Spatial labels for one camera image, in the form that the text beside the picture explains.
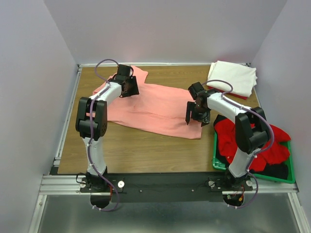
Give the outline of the pink t shirt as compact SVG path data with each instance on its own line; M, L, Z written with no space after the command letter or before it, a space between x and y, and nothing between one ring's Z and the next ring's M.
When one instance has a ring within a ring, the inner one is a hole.
M145 83L148 72L133 67L139 94L116 98L107 107L107 119L114 123L151 133L186 139L200 139L201 124L186 123L187 103L193 101L187 90Z

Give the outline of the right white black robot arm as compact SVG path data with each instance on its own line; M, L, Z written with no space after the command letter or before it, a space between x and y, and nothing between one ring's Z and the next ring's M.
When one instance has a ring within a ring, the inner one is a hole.
M273 144L274 132L265 118L262 108L251 108L226 98L225 93L213 88L206 90L200 82L192 84L188 91L193 101L187 103L186 123L195 120L202 126L210 123L210 112L219 112L235 126L237 149L233 161L218 184L235 190L248 177L249 168L257 155L268 150L267 143Z

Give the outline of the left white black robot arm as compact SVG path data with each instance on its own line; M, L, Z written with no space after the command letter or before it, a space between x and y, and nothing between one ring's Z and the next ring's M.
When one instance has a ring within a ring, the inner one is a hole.
M85 144L87 173L94 176L91 186L98 192L104 191L108 185L107 178L103 177L107 168L103 143L107 130L108 106L117 98L138 94L134 68L118 65L116 74L109 78L100 90L88 98L79 99L75 129Z

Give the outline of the folded red t shirt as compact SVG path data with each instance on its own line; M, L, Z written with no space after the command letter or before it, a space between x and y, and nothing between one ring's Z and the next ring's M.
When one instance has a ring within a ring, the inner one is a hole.
M218 90L218 91L220 91L220 92L225 92L225 91L223 91L223 90L220 90L220 89L218 89L218 88L216 88L216 87L212 87L212 86L207 86L207 88L208 89L216 89L216 90ZM235 96L235 97L237 97L237 98L240 98L240 99L243 99L243 100L246 100L246 99L248 99L248 97L244 97L244 96L241 96L241 95L237 95L237 94L234 94L234 93L228 93L228 95L231 95L231 96Z

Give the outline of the folded white t shirt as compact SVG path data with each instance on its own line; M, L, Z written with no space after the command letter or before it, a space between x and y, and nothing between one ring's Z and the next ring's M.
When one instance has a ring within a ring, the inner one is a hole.
M212 63L207 80L222 80L233 86L231 93L250 97L257 84L256 68L231 62L217 61Z

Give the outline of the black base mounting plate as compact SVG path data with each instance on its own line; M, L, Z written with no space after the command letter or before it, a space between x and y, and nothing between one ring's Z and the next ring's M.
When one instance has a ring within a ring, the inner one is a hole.
M109 173L102 178L86 173L76 182L98 207L110 202L221 202L226 192L238 200L253 189L249 176L235 179L223 172Z

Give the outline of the green plastic bin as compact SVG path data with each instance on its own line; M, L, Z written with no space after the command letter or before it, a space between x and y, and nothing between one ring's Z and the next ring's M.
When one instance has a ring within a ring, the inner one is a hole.
M259 178L259 179L269 180L269 181L273 181L273 182L293 184L293 183L295 183L296 179L295 179L294 166L293 166L291 142L287 141L287 142L282 142L280 144L282 146L286 147L288 149L288 151L290 152L290 156L288 157L288 159L282 163L284 166L286 166L288 168L287 178L281 179L279 176L276 177L274 175L266 175L266 174L262 174L262 172L260 172L260 173L252 172L252 173L255 175L256 178ZM219 155L218 152L219 152L219 150L218 150L218 136L217 136L217 133L215 132L214 133L214 143L213 143L212 165L215 169L225 171L229 164L227 162L224 163L224 161L225 161L224 159L219 160L219 158L221 156Z

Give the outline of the aluminium table frame rail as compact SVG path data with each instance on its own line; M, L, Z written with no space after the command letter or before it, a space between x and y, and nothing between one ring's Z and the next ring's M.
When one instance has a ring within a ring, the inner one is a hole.
M43 185L43 182L44 182L44 179L46 178L46 176L47 177L50 176L50 172L55 167L55 165L57 167L60 164L60 160L61 160L61 156L62 156L62 152L63 152L63 148L64 148L64 143L65 143L68 127L69 127L70 117L71 117L71 113L72 113L72 109L73 109L73 104L74 104L76 92L78 89L79 81L81 78L82 69L83 69L82 65L78 64L77 65L76 77L75 77L74 83L73 83L73 88L69 92L70 93L70 99L69 99L68 108L66 111L64 123L62 125L62 131L61 131L60 139L57 143L56 153L54 155L52 166L51 166L50 170L48 171L47 174L43 174L43 176L42 176L40 186L39 186L38 197L37 197L37 201L35 204L34 213L33 213L31 223L30 223L30 227L29 227L29 231L28 231L29 233L38 233L39 232L40 223L41 223L41 220L43 217L45 204L46 204L46 200L48 197L48 194L43 194L41 192L41 186Z

